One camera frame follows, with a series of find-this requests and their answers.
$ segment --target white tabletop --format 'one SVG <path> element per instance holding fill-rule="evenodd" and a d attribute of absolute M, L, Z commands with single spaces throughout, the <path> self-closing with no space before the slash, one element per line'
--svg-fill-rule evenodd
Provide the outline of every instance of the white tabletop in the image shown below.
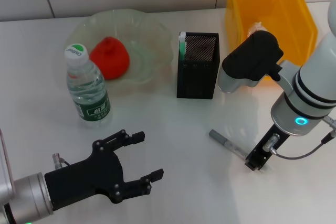
<path fill-rule="evenodd" d="M 329 3 L 309 4 L 319 40 L 329 31 Z M 229 52 L 224 9 L 153 14 L 174 35 L 180 31 L 219 33 L 221 58 Z M 312 156 L 287 161 L 272 157 L 264 172 L 244 163 L 209 138 L 215 129 L 252 150 L 271 127 L 270 108 L 281 93 L 272 83 L 223 94 L 213 100 L 176 98 L 177 56 L 141 86 L 111 92 L 109 127 L 88 130 L 65 83 L 59 53 L 67 36 L 84 18 L 0 23 L 0 127 L 14 179 L 54 169 L 51 155 L 69 163 L 91 154 L 91 143 L 126 129 L 144 131 L 145 142 L 123 147 L 117 155 L 126 181 L 163 168 L 151 194 L 114 205 L 97 195 L 54 212 L 39 223 L 205 224 L 331 223 L 334 220 L 336 141 Z M 330 129 L 320 123 L 310 134 L 291 137 L 279 149 L 288 156 L 304 154 Z"/>

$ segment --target water bottle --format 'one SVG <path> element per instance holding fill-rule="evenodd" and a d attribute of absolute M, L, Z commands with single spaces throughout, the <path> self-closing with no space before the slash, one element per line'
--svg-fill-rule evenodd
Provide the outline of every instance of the water bottle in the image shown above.
<path fill-rule="evenodd" d="M 103 75 L 82 44 L 68 46 L 65 58 L 67 85 L 80 118 L 88 127 L 100 127 L 111 118 Z"/>

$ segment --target red fruit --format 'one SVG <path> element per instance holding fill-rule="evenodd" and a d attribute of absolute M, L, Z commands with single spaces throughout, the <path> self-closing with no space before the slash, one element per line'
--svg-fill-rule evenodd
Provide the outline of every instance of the red fruit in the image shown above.
<path fill-rule="evenodd" d="M 106 80 L 121 77 L 130 65 L 130 56 L 125 46 L 112 37 L 106 37 L 99 42 L 90 53 L 90 59 Z"/>

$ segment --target black mesh pen holder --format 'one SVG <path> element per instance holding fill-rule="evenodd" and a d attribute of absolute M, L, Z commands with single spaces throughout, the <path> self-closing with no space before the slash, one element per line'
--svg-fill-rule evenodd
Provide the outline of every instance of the black mesh pen holder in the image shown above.
<path fill-rule="evenodd" d="M 177 98 L 212 99 L 219 67 L 219 36 L 186 33 L 185 55 L 179 50 Z"/>

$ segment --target yellow plastic bin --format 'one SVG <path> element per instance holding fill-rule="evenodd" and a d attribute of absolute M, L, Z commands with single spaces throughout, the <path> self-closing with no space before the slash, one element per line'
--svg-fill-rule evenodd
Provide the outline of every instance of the yellow plastic bin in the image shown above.
<path fill-rule="evenodd" d="M 227 0 L 225 26 L 230 51 L 247 38 L 255 22 L 276 36 L 284 51 L 281 60 L 301 66 L 314 51 L 318 30 L 305 0 Z"/>

